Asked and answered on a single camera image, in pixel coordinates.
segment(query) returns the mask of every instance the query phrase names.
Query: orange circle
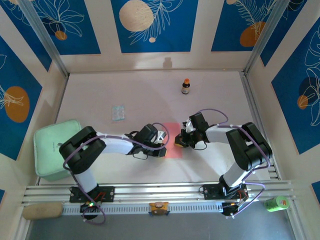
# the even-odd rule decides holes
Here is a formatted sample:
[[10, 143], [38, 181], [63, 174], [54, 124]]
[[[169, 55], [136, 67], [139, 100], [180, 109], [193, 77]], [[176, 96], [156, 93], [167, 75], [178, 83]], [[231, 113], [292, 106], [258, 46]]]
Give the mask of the orange circle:
[[55, 35], [55, 37], [57, 38], [57, 39], [59, 39], [59, 40], [61, 40], [61, 41], [64, 41], [64, 40], [66, 40], [67, 39], [67, 34], [65, 33], [65, 32], [63, 32], [63, 31], [56, 31], [55, 33], [54, 33], [54, 35]]
[[22, 87], [12, 86], [5, 92], [4, 98], [7, 101], [4, 105], [7, 116], [16, 123], [23, 123], [30, 109], [27, 92]]
[[262, 29], [264, 29], [265, 24], [264, 21], [259, 21], [254, 25], [248, 26], [240, 36], [240, 44], [243, 47], [253, 47], [256, 44]]
[[301, 95], [298, 97], [297, 103], [300, 109], [306, 109], [306, 107], [308, 107], [308, 98], [305, 95]]

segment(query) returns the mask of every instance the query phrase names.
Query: wire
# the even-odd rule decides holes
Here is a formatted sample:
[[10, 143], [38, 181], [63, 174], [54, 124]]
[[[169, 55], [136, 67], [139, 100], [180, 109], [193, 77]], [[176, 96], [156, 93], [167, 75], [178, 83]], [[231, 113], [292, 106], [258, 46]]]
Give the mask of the wire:
[[[220, 124], [225, 124], [229, 121], [229, 118], [228, 116], [218, 110], [218, 109], [214, 109], [214, 108], [205, 108], [205, 109], [202, 109], [200, 111], [198, 111], [197, 113], [200, 113], [202, 111], [206, 111], [206, 110], [211, 110], [211, 111], [215, 111], [215, 112], [218, 112], [218, 113], [221, 113], [222, 115], [225, 116], [226, 120], [224, 122], [221, 122], [221, 123], [218, 123], [217, 124], [217, 127], [218, 128], [232, 128], [232, 129], [238, 129], [240, 131], [242, 131], [249, 139], [250, 141], [253, 143], [253, 145], [258, 149], [258, 151], [261, 153], [261, 155], [263, 156], [263, 158], [265, 159], [267, 165], [266, 166], [260, 166], [260, 167], [257, 167], [257, 168], [254, 168], [253, 170], [251, 170], [246, 176], [244, 176], [244, 178], [242, 179], [242, 182], [244, 183], [244, 181], [252, 174], [253, 171], [256, 171], [256, 170], [259, 170], [259, 169], [267, 169], [270, 167], [271, 163], [269, 161], [269, 157], [267, 157], [267, 155], [264, 153], [264, 151], [261, 149], [261, 147], [257, 144], [257, 142], [249, 135], [249, 133], [244, 130], [242, 127], [239, 127], [239, 126], [236, 126], [236, 125], [220, 125]], [[241, 210], [239, 210], [238, 212], [236, 212], [235, 214], [232, 215], [232, 217], [235, 217], [236, 215], [238, 215], [239, 213], [241, 213], [243, 210], [245, 210], [247, 207], [249, 207], [257, 198], [260, 197], [260, 195], [263, 193], [263, 191], [265, 190], [265, 185], [262, 184], [262, 183], [255, 183], [255, 182], [246, 182], [247, 185], [257, 185], [257, 186], [262, 186], [262, 190], [246, 205], [244, 206]]]
[[240, 190], [238, 190], [237, 192], [238, 192], [238, 193], [239, 193], [239, 195], [240, 195], [240, 200], [239, 200], [239, 201], [241, 201], [241, 199], [242, 199], [241, 192], [240, 192]]
[[101, 202], [104, 200], [104, 197], [106, 195], [106, 192], [99, 192], [99, 194], [94, 198], [96, 201], [99, 197], [101, 197]]
[[215, 109], [215, 108], [204, 108], [204, 109], [201, 109], [200, 111], [197, 111], [196, 114], [198, 114], [198, 113], [200, 113], [202, 111], [215, 111], [215, 112], [221, 113], [223, 116], [225, 116], [225, 121], [220, 122], [218, 124], [225, 124], [225, 123], [227, 123], [229, 121], [228, 116], [224, 112], [222, 112], [222, 111], [220, 111], [218, 109]]
[[226, 206], [223, 206], [222, 208], [225, 209], [225, 208], [229, 208], [229, 207], [234, 207], [236, 204], [234, 202], [230, 203], [230, 205], [226, 205]]
[[131, 135], [132, 136], [132, 134], [136, 134], [136, 133], [138, 133], [139, 131], [132, 131], [132, 132], [130, 132], [129, 133], [129, 135]]
[[243, 179], [242, 181], [246, 180], [253, 171], [259, 170], [259, 169], [267, 169], [270, 167], [271, 163], [269, 161], [269, 158], [267, 157], [267, 155], [264, 153], [264, 151], [261, 149], [261, 147], [257, 144], [257, 142], [250, 136], [249, 133], [247, 133], [246, 130], [244, 130], [242, 127], [240, 126], [236, 126], [236, 125], [217, 125], [218, 128], [231, 128], [231, 129], [239, 129], [240, 131], [242, 131], [249, 139], [250, 141], [253, 143], [253, 145], [258, 149], [258, 151], [261, 153], [261, 155], [263, 156], [263, 158], [266, 161], [266, 166], [260, 166], [257, 168], [254, 168], [252, 171], [250, 171]]
[[197, 151], [203, 151], [203, 150], [207, 149], [208, 145], [207, 145], [205, 142], [203, 142], [203, 143], [204, 143], [204, 145], [205, 145], [204, 148], [202, 148], [202, 149], [193, 148], [193, 149], [194, 149], [194, 150], [197, 150]]
[[204, 188], [203, 186], [201, 186], [201, 187], [199, 187], [199, 189], [198, 189], [198, 192], [200, 193], [200, 194], [205, 194], [205, 192], [204, 191], [200, 191], [200, 188]]
[[235, 214], [233, 214], [232, 216], [227, 216], [227, 218], [234, 218], [236, 215], [238, 215], [239, 213], [241, 213], [243, 210], [245, 210], [247, 207], [249, 207], [257, 198], [260, 197], [260, 195], [263, 193], [263, 191], [266, 189], [266, 186], [262, 183], [258, 183], [258, 182], [245, 182], [245, 184], [247, 185], [256, 185], [256, 186], [261, 186], [262, 190], [247, 204], [245, 205], [242, 209], [240, 209], [239, 211], [237, 211]]
[[87, 144], [91, 143], [92, 141], [94, 140], [97, 140], [97, 139], [121, 139], [123, 141], [127, 141], [127, 142], [130, 142], [130, 143], [133, 143], [133, 144], [138, 144], [146, 149], [150, 149], [150, 150], [160, 150], [160, 149], [163, 149], [169, 142], [170, 140], [170, 135], [169, 135], [169, 131], [167, 129], [167, 127], [165, 125], [163, 125], [162, 123], [159, 123], [159, 122], [155, 122], [153, 123], [152, 125], [160, 125], [162, 126], [165, 131], [166, 131], [166, 134], [168, 136], [167, 138], [167, 141], [165, 142], [164, 145], [160, 146], [160, 147], [150, 147], [150, 146], [147, 146], [147, 145], [144, 145], [140, 142], [137, 142], [137, 141], [134, 141], [134, 140], [131, 140], [129, 138], [123, 138], [121, 136], [113, 136], [113, 135], [99, 135], [99, 136], [95, 136], [95, 137], [92, 137], [90, 138], [89, 140], [85, 141], [84, 143], [82, 143], [76, 150], [74, 150], [63, 162], [63, 168], [68, 170], [72, 176], [72, 178], [74, 179], [75, 183], [77, 184], [78, 188], [80, 189], [80, 191], [91, 201], [94, 203], [94, 205], [100, 210], [100, 212], [102, 213], [103, 215], [103, 221], [101, 222], [94, 222], [94, 221], [88, 221], [87, 219], [85, 219], [85, 212], [86, 211], [83, 211], [82, 213], [82, 217], [84, 218], [83, 221], [85, 223], [88, 223], [88, 224], [92, 224], [92, 225], [102, 225], [106, 222], [106, 219], [107, 219], [107, 216], [106, 216], [106, 213], [103, 211], [103, 209], [96, 203], [95, 200], [93, 200], [87, 193], [86, 191], [82, 188], [81, 184], [78, 182], [76, 176], [74, 175], [74, 173], [71, 171], [70, 168], [67, 167], [67, 163], [69, 162], [69, 160], [74, 156], [76, 155], [84, 146], [86, 146]]

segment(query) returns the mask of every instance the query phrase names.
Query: beige sponge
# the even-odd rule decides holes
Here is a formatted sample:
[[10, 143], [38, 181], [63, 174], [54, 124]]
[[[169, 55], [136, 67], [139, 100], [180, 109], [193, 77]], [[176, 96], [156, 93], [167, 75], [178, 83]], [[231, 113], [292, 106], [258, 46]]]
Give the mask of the beige sponge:
[[62, 215], [63, 204], [61, 202], [38, 203], [26, 206], [22, 216], [26, 220], [53, 219]]

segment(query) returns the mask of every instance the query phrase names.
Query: beige circle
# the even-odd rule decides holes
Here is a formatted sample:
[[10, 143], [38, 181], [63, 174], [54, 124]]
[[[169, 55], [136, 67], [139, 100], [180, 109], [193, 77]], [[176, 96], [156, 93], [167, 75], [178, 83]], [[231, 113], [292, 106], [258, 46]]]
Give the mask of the beige circle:
[[17, 3], [17, 0], [8, 0], [9, 2], [11, 2], [11, 3], [13, 3], [13, 4], [15, 4], [15, 5], [17, 5], [18, 3]]
[[154, 22], [151, 8], [141, 0], [127, 1], [119, 11], [120, 22], [131, 32], [146, 30]]
[[156, 41], [156, 39], [155, 39], [154, 37], [150, 37], [150, 38], [149, 38], [149, 42], [150, 42], [150, 43], [154, 43], [155, 41]]
[[231, 5], [231, 4], [235, 4], [238, 0], [226, 0], [226, 3]]

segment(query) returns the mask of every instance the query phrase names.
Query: small brown bottle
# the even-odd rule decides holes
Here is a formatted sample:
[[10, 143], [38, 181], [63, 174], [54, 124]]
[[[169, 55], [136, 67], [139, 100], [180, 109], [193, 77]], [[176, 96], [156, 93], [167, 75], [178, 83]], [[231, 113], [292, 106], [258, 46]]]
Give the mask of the small brown bottle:
[[182, 89], [181, 92], [183, 94], [188, 94], [189, 93], [189, 88], [190, 88], [190, 80], [189, 78], [186, 78], [182, 84]]

